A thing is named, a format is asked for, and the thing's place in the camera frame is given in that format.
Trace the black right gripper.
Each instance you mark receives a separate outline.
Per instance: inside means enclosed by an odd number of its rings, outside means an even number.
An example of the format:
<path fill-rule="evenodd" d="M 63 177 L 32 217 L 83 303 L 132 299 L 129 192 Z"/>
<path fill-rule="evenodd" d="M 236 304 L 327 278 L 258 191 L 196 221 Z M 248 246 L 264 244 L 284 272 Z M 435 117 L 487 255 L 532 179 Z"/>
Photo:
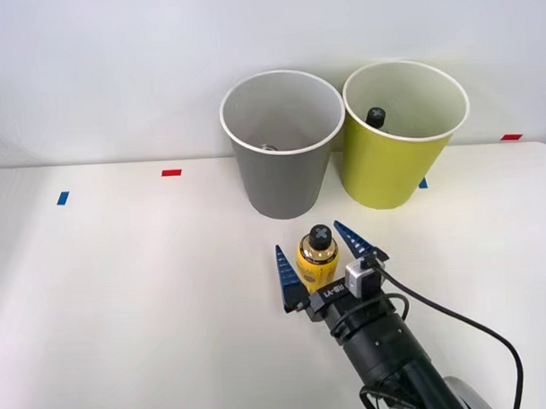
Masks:
<path fill-rule="evenodd" d="M 343 223 L 334 221 L 334 227 L 346 243 L 360 267 L 384 266 L 390 258 L 384 250 L 370 244 Z M 306 310 L 311 322 L 325 322 L 332 334 L 355 333 L 368 324 L 396 312 L 392 302 L 381 289 L 381 279 L 363 280 L 361 297 L 355 297 L 343 278 L 314 292 L 310 297 L 293 266 L 275 246 L 282 306 L 286 313 Z"/>

